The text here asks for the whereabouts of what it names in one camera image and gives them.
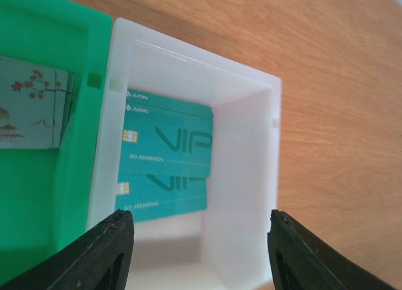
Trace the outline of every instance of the wooden table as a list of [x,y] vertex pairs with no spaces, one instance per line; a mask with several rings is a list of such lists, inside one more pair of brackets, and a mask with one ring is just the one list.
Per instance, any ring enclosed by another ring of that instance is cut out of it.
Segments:
[[73,0],[283,80],[279,208],[402,288],[402,7]]

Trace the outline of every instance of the axon logo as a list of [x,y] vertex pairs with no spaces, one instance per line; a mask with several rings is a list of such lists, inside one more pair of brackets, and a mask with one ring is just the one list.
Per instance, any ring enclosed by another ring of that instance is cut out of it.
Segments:
[[212,135],[200,131],[188,131],[186,129],[177,129],[176,138],[169,139],[162,130],[155,126],[155,132],[162,141],[173,151],[182,150],[182,152],[193,152],[193,148],[210,149],[212,147]]
[[149,113],[148,109],[140,108],[140,107],[131,107],[130,105],[126,105],[127,111],[135,111],[135,112],[142,112],[142,113]]
[[164,191],[186,190],[187,183],[203,180],[203,178],[170,176],[168,182],[165,183],[164,181],[157,178],[155,175],[147,174],[146,177]]
[[143,94],[130,94],[130,91],[127,90],[126,97],[134,97],[135,99],[141,99],[141,100],[148,100],[147,95]]

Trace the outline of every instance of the white bin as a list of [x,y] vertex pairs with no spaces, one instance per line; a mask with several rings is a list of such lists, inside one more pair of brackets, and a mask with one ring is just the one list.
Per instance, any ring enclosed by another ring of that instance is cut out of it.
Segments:
[[[269,60],[269,55],[261,55]],[[114,211],[127,87],[210,105],[208,207],[135,224],[127,289],[254,289],[272,280],[281,80],[139,24],[114,23],[88,228]]]

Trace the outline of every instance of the plastic bin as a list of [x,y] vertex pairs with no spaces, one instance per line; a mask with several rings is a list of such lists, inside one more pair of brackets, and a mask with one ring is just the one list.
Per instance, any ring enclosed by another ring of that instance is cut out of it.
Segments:
[[66,0],[0,0],[0,26],[0,55],[75,73],[77,93],[60,149],[0,149],[2,284],[85,232],[112,19]]
[[136,224],[127,289],[253,289],[270,281],[266,234],[276,206],[281,80],[118,19],[88,228],[114,210],[127,87],[214,111],[207,210]]

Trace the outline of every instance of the green plastic container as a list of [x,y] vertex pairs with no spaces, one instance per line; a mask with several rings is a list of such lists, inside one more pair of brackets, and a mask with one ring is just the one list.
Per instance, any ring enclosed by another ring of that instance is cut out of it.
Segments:
[[0,55],[75,73],[78,93],[60,149],[0,149],[3,284],[85,232],[112,19],[66,0],[0,0],[0,28]]

